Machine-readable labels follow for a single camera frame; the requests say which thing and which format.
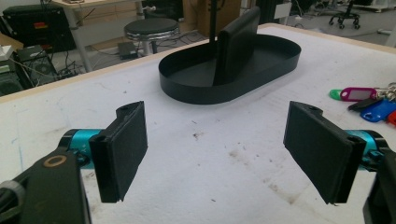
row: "white table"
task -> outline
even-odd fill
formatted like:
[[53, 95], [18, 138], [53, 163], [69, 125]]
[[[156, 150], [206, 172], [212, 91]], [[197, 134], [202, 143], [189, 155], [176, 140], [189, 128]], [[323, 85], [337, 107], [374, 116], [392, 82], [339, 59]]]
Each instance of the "white table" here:
[[73, 39], [75, 40], [78, 53], [87, 72], [92, 71], [92, 65], [85, 47], [124, 36], [123, 28], [133, 20], [131, 20], [131, 18], [123, 18], [115, 21], [78, 26], [78, 19], [76, 18], [75, 12], [87, 8], [106, 7], [127, 1], [136, 3], [138, 19], [143, 19], [142, 0], [85, 0], [84, 3], [78, 4], [68, 4], [63, 0], [51, 1], [52, 4], [64, 9], [64, 14], [69, 22], [70, 31]]
[[299, 44], [299, 64], [224, 104], [163, 93], [158, 63], [179, 49], [1, 97], [0, 181], [50, 153], [66, 131], [104, 129], [116, 108], [144, 101], [148, 153], [124, 202], [100, 203], [93, 171], [82, 172], [93, 223], [363, 223], [375, 174], [359, 171], [348, 203], [326, 205], [284, 148], [286, 116], [291, 100], [311, 104], [340, 128], [377, 131], [396, 148], [394, 126], [367, 122], [328, 96], [395, 81], [396, 49], [274, 24], [259, 33]]

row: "floor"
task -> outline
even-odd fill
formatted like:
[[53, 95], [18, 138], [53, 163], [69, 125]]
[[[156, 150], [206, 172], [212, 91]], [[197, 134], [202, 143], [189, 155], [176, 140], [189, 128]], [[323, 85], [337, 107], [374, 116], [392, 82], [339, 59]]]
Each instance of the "floor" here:
[[[287, 19], [286, 25], [301, 29], [312, 30], [329, 35], [338, 35], [346, 38], [356, 39], [359, 41], [384, 45], [388, 39], [388, 35], [379, 34], [379, 29], [391, 30], [395, 26], [396, 10], [393, 8], [384, 9], [382, 12], [375, 12], [373, 9], [362, 7], [354, 7], [352, 12], [361, 15], [360, 29], [353, 27], [353, 20], [346, 20], [344, 22], [345, 28], [340, 29], [338, 25], [330, 25], [329, 20], [332, 15], [340, 11], [346, 11], [347, 5], [337, 5], [334, 7], [323, 7], [319, 4], [314, 4], [306, 11], [291, 12]], [[169, 39], [158, 42], [158, 51], [165, 51], [168, 49], [177, 48], [179, 46], [188, 45], [197, 41], [206, 39], [196, 31], [191, 31], [186, 34], [172, 36]], [[128, 62], [129, 60], [120, 59], [118, 48], [112, 49], [94, 49], [87, 48], [89, 57], [92, 62], [93, 70], [98, 70], [118, 63]], [[60, 73], [83, 74], [85, 69], [78, 56], [78, 52], [69, 50], [68, 52], [58, 52], [51, 55], [52, 63], [57, 71]]]

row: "stool seat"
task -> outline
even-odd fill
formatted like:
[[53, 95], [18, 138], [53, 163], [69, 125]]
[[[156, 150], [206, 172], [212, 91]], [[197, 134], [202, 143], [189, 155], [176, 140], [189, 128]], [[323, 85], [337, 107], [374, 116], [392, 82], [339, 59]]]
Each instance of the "stool seat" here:
[[151, 41], [176, 35], [179, 33], [178, 22], [166, 18], [149, 18], [132, 21], [124, 28], [129, 39]]

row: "pink key tag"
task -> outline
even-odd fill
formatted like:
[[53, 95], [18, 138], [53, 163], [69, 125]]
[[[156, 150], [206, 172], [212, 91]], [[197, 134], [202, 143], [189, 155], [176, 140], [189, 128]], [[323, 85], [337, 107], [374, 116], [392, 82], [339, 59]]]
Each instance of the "pink key tag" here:
[[376, 90], [374, 88], [347, 87], [340, 93], [342, 101], [358, 102], [368, 98], [374, 99]]

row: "round stool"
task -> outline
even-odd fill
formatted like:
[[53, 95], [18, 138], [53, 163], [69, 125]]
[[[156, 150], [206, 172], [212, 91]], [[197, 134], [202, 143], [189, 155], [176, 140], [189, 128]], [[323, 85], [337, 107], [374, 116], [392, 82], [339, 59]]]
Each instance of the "round stool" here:
[[166, 18], [133, 21], [125, 26], [124, 31], [128, 39], [143, 42], [143, 51], [146, 55], [149, 54], [148, 41], [151, 42], [152, 52], [157, 53], [156, 40], [179, 33], [178, 22]]

